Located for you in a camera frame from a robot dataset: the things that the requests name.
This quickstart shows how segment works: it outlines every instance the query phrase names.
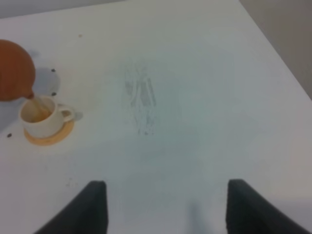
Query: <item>white table surface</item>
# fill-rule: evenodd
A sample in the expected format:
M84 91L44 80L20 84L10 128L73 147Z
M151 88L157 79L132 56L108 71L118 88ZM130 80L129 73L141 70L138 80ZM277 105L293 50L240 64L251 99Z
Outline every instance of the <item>white table surface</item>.
M1 233L33 233L105 180L109 234L224 234L230 178L312 230L312 103L237 0L1 19L0 37L32 55L37 93L83 114L38 147L21 101L1 103Z

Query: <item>wooden coaster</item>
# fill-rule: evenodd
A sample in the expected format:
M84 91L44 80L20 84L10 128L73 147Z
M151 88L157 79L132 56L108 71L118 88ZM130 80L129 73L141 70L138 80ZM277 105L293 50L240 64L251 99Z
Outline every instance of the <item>wooden coaster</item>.
M34 145L40 145L40 146L47 146L47 145L53 145L56 144L63 139L65 139L72 131L74 128L74 121L71 120L69 122L64 123L63 128L53 136L47 137L47 138L35 138L24 129L24 135L26 139L34 144Z

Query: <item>white ceramic cup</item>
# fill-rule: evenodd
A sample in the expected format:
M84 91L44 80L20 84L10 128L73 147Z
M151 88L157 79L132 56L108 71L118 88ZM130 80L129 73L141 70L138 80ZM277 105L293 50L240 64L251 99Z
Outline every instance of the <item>white ceramic cup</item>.
M57 133L65 122L75 118L75 111L66 105L57 104L52 97L40 96L42 102L49 108L51 115L40 122L31 122L38 114L34 104L27 100L19 111L19 119L26 131L36 138L47 138ZM68 116L63 116L62 112L69 112Z

